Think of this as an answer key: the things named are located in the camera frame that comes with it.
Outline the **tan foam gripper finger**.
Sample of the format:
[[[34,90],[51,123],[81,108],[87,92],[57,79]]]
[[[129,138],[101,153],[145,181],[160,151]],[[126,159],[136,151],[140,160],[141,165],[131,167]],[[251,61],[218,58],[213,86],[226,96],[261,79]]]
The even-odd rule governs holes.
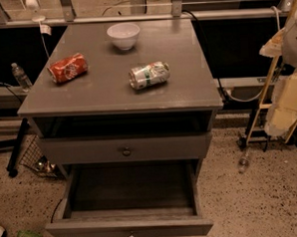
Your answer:
[[[276,83],[271,101],[264,129],[269,136],[281,136],[297,119],[297,70]]]

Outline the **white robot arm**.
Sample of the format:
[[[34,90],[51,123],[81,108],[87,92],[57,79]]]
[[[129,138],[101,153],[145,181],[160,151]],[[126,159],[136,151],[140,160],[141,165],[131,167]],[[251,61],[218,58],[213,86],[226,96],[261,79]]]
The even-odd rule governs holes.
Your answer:
[[[270,136],[281,136],[297,119],[297,10],[260,49],[261,56],[281,56],[284,65],[295,69],[287,79],[276,83],[266,117],[265,132]]]

